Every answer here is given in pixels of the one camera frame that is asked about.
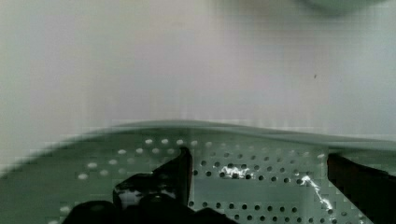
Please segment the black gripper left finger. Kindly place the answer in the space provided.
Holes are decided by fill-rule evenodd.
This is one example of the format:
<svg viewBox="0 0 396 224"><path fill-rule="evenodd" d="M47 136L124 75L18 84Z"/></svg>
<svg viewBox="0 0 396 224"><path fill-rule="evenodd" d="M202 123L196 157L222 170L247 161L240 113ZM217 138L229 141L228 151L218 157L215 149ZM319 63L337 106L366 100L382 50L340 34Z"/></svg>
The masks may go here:
<svg viewBox="0 0 396 224"><path fill-rule="evenodd" d="M135 174L116 185L112 192L113 203L119 209L126 209L138 205L145 196L160 193L186 205L191 180L192 155L187 147L181 147L178 156L149 174Z"/></svg>

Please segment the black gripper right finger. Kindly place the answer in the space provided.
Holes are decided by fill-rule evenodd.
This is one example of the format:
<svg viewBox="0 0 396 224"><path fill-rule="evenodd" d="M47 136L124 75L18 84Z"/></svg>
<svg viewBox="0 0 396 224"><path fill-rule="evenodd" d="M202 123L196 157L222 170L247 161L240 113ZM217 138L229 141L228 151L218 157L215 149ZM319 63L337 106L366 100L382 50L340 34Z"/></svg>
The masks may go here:
<svg viewBox="0 0 396 224"><path fill-rule="evenodd" d="M327 159L328 179L374 224L396 223L396 182L389 173L339 154Z"/></svg>

